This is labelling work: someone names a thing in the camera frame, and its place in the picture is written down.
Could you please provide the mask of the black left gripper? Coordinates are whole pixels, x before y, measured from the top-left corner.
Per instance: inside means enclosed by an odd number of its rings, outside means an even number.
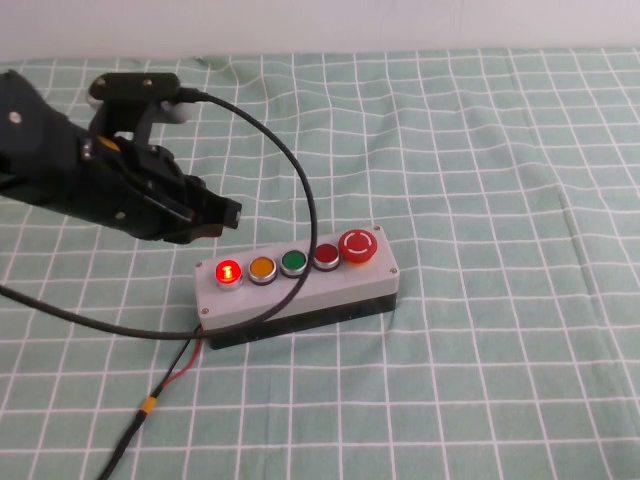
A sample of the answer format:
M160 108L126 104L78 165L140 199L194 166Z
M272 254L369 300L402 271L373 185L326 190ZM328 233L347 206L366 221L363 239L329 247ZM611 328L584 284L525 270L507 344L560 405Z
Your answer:
M137 239L176 245L238 228L242 205L184 173L168 149L89 134L77 134L75 146L78 176L95 196L90 204L96 223Z

